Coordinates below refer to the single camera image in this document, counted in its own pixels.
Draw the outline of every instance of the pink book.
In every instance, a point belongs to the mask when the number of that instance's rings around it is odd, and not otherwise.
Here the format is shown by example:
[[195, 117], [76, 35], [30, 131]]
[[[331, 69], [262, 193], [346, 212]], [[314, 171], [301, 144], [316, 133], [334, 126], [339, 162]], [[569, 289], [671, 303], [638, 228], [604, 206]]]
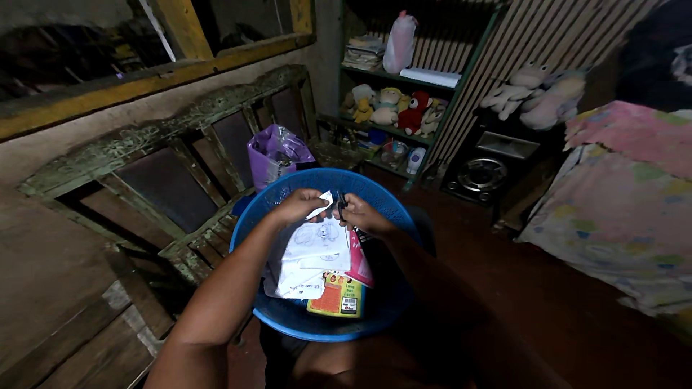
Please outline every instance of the pink book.
[[365, 258], [365, 253], [361, 248], [361, 241], [358, 239], [358, 234], [355, 230], [349, 231], [349, 243], [351, 246], [351, 270], [345, 271], [344, 274], [361, 282], [366, 287], [373, 288], [375, 280], [372, 278], [370, 266]]

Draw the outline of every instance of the window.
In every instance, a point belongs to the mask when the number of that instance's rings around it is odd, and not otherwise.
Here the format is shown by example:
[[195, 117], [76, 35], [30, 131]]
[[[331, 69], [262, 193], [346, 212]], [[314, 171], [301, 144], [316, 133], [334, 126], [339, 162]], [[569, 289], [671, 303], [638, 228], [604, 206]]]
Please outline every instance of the window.
[[3, 11], [0, 142], [315, 41], [311, 0], [30, 0]]

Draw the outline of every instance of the wooden window frame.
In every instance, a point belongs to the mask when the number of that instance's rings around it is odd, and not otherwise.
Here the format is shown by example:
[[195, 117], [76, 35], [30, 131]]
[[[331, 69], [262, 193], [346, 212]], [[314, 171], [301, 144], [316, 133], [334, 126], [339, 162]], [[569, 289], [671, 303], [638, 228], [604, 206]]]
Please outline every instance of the wooden window frame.
[[95, 111], [136, 100], [182, 84], [237, 69], [288, 53], [316, 40], [314, 0], [290, 0], [293, 32], [252, 44], [220, 51], [213, 57], [191, 0], [153, 0], [167, 25], [166, 33], [178, 45], [184, 58], [145, 69], [132, 80], [113, 80], [80, 85], [83, 90], [65, 88], [65, 96], [45, 97], [18, 104], [11, 116], [0, 118], [0, 143], [52, 127]]

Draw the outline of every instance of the hand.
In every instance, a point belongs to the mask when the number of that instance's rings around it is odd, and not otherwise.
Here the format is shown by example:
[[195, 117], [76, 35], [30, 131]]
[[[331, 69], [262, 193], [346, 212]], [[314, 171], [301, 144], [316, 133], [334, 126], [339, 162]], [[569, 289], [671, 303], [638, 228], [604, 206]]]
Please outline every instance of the hand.
[[[344, 220], [339, 222], [341, 226], [346, 226], [348, 230], [352, 230], [353, 227], [358, 227], [366, 233], [378, 238], [389, 232], [398, 230], [392, 222], [380, 215], [375, 208], [371, 207], [370, 204], [360, 197], [353, 193], [348, 193], [344, 198], [346, 198], [348, 206], [342, 211]], [[338, 209], [334, 210], [333, 214], [336, 219], [339, 219]]]
[[[296, 221], [305, 219], [315, 209], [327, 206], [329, 202], [320, 199], [321, 194], [317, 189], [296, 189], [281, 204], [274, 208], [270, 215], [276, 219], [282, 228], [286, 227]], [[322, 211], [318, 216], [308, 221], [313, 222], [318, 217], [325, 216], [327, 216], [327, 212]]]

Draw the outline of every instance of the striped wall panel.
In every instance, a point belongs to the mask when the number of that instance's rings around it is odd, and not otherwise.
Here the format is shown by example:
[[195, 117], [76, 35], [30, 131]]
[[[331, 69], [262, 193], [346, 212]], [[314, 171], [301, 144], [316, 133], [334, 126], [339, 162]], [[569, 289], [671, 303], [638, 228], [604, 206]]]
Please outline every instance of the striped wall panel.
[[480, 100], [528, 60], [551, 71], [598, 64], [664, 0], [515, 0], [493, 31], [432, 151], [449, 162]]
[[[546, 64], [551, 71], [598, 64], [625, 33], [665, 0], [513, 0], [471, 70], [460, 99], [452, 108], [432, 151], [433, 162], [449, 162], [475, 120], [480, 100], [526, 61]], [[479, 12], [498, 0], [397, 1], [399, 9], [420, 12], [413, 66], [460, 73], [471, 56], [486, 19]], [[369, 35], [385, 41], [392, 27], [391, 12], [376, 12], [364, 20]]]

